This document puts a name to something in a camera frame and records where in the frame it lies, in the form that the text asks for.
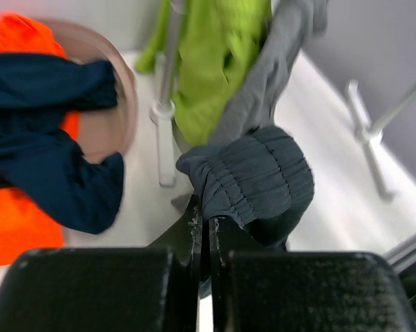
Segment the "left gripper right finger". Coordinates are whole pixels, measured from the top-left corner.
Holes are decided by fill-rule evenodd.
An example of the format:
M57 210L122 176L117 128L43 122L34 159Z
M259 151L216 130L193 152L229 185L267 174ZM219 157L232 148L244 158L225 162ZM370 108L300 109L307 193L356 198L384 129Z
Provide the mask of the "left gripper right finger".
M215 331L416 331L392 268L371 252L276 252L208 222Z

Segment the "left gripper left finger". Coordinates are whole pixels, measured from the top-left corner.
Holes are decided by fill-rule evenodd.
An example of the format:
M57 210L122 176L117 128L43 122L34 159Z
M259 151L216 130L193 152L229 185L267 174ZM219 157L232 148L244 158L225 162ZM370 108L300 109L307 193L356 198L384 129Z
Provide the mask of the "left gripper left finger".
M0 331L195 331L201 233L192 196L147 247L25 252L0 285Z

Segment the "dark grey shorts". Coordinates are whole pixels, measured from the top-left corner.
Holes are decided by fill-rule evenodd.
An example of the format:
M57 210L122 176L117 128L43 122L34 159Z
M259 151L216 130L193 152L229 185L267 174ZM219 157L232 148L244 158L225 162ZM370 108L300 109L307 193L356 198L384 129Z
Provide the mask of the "dark grey shorts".
M211 295L210 218L227 216L262 247L282 252L314 197L313 173L288 133L264 127L226 145L205 145L179 157L202 207L200 298Z

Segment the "orange shorts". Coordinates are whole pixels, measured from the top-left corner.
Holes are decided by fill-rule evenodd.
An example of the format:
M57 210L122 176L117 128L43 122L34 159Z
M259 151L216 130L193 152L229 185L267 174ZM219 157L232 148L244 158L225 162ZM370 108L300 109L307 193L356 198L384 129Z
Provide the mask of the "orange shorts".
M67 58L52 30L34 19L0 15L0 53L41 53ZM11 264L21 253L34 248L64 245L62 227L24 192L0 189L0 266Z

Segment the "navy blue shorts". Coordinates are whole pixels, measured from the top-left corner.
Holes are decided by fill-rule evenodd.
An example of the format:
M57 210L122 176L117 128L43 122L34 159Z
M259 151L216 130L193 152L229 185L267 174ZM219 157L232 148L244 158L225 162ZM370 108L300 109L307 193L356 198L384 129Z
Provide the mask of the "navy blue shorts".
M109 229L122 200L123 157L114 152L88 162L62 122L69 111L116 105L109 61L0 53L0 188L22 190L64 227L89 234Z

